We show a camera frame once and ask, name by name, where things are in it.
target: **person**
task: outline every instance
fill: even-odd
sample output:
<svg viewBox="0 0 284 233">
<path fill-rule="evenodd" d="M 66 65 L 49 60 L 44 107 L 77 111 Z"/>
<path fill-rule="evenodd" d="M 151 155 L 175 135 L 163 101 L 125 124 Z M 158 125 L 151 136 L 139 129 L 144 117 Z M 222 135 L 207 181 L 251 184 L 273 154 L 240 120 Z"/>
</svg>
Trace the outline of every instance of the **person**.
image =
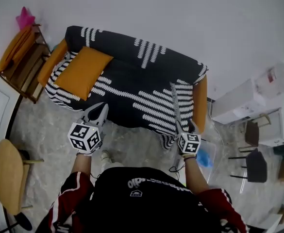
<svg viewBox="0 0 284 233">
<path fill-rule="evenodd" d="M 93 186 L 91 156 L 77 154 L 59 197 L 36 232 L 83 233 L 106 229 L 247 232 L 228 193 L 209 187 L 194 155 L 183 156 L 186 187 L 154 168 L 111 164 L 105 151 L 101 158 L 109 168 L 104 168 Z"/>
</svg>

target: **marble floor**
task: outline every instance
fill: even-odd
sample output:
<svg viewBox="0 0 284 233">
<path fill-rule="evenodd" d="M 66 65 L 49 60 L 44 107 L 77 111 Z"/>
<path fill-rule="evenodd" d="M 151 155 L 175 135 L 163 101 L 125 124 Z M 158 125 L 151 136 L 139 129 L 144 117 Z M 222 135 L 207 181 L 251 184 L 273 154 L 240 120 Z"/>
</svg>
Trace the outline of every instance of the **marble floor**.
<svg viewBox="0 0 284 233">
<path fill-rule="evenodd" d="M 71 172 L 76 152 L 68 142 L 67 132 L 80 115 L 80 112 L 54 104 L 45 92 L 37 104 L 25 99 L 21 102 L 10 140 L 17 148 L 28 150 L 31 158 L 45 160 L 30 168 L 23 198 L 23 206 L 33 205 L 32 209 L 24 211 L 33 225 L 33 232 Z M 255 225 L 268 213 L 277 211 L 284 198 L 284 183 L 277 182 L 280 157 L 275 156 L 271 148 L 260 146 L 259 150 L 268 165 L 268 180 L 266 183 L 244 182 L 241 190 L 242 179 L 229 175 L 243 176 L 244 169 L 240 166 L 244 160 L 228 160 L 228 157 L 242 155 L 237 151 L 237 146 L 245 146 L 242 125 L 223 126 L 216 123 L 216 128 L 223 142 L 207 115 L 202 138 L 214 143 L 217 148 L 214 166 L 209 170 L 209 184 L 226 189 L 232 197 L 233 206 L 245 222 Z M 175 159 L 176 146 L 164 151 L 153 132 L 142 128 L 127 129 L 110 121 L 104 125 L 103 132 L 102 149 L 110 151 L 114 161 L 125 166 L 150 166 L 176 177 L 175 173 L 168 171 Z M 98 151 L 92 161 L 94 177 L 99 175 L 100 167 Z M 22 229 L 18 227 L 16 232 L 22 232 Z"/>
</svg>

